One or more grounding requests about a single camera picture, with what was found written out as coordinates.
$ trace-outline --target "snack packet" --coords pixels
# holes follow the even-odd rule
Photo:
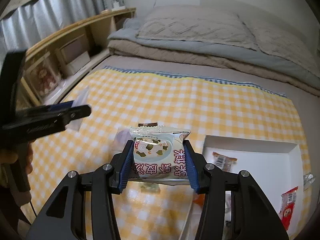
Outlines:
[[[281,195],[282,201],[281,201],[279,217],[281,219],[281,222],[285,230],[288,230],[290,226],[293,208],[297,198],[297,190],[298,190],[298,187],[295,187]]]
[[[231,158],[216,152],[212,153],[214,158],[214,165],[219,167],[223,171],[229,172],[232,168],[232,166],[236,163],[238,160],[237,158]]]
[[[129,180],[162,184],[168,179],[170,185],[179,185],[181,179],[185,183],[188,177],[182,142],[190,132],[166,126],[131,127],[135,140]]]

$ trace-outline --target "pink chinese character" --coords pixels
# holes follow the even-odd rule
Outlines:
[[[143,163],[135,163],[133,168],[136,171],[135,173],[144,175],[143,166]]]
[[[160,170],[159,174],[171,172],[171,163],[169,163],[169,164],[162,163],[161,167],[159,167],[159,170]]]
[[[185,164],[186,163],[186,155],[184,154],[184,150],[180,149],[180,150],[174,150],[174,163],[177,164]]]
[[[174,172],[175,176],[186,176],[187,175],[187,169],[183,165],[180,165],[180,167],[175,166],[174,169],[175,169],[175,172]]]
[[[157,164],[145,164],[147,167],[146,174],[155,174],[157,173]]]

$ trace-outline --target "gingham cloth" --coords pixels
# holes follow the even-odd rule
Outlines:
[[[138,122],[190,129],[188,139],[196,152],[202,152],[205,135],[298,143],[303,172],[310,172],[303,128],[285,95],[252,83],[106,67],[85,77],[66,101],[76,98],[86,86],[90,86],[92,114],[84,119],[80,131],[67,130],[33,144],[35,168],[29,181],[36,212],[68,171],[85,173],[108,163],[117,129],[137,126]],[[122,239],[179,238],[192,190],[164,185],[160,189],[160,193],[145,193],[139,183],[129,182],[124,193],[114,197]],[[310,200],[308,189],[300,228],[306,222]],[[34,219],[30,205],[24,212]],[[90,223],[87,231],[91,233]]]

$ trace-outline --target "mattress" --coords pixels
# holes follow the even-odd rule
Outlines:
[[[206,76],[220,78],[235,82],[253,82],[276,93],[284,93],[292,100],[297,109],[303,129],[305,131],[308,151],[311,162],[312,173],[320,177],[320,169],[317,168],[320,163],[319,138],[320,138],[320,99],[308,92],[303,91],[287,83],[282,83],[270,79],[257,77],[254,75],[241,73],[232,69],[222,69],[204,65],[190,65],[182,63],[162,62],[156,60],[142,59],[138,57],[126,57],[113,55],[100,63],[96,69],[106,65],[127,69],[142,69],[152,71],[163,71],[191,76]],[[305,214],[307,218],[314,212],[319,191],[320,181],[316,180],[313,184],[313,191],[309,191],[310,212]]]

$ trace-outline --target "soup packet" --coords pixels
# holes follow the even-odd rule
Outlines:
[[[187,180],[186,158],[182,145],[190,130],[166,126],[131,127],[134,138],[131,181],[159,183],[164,180]]]

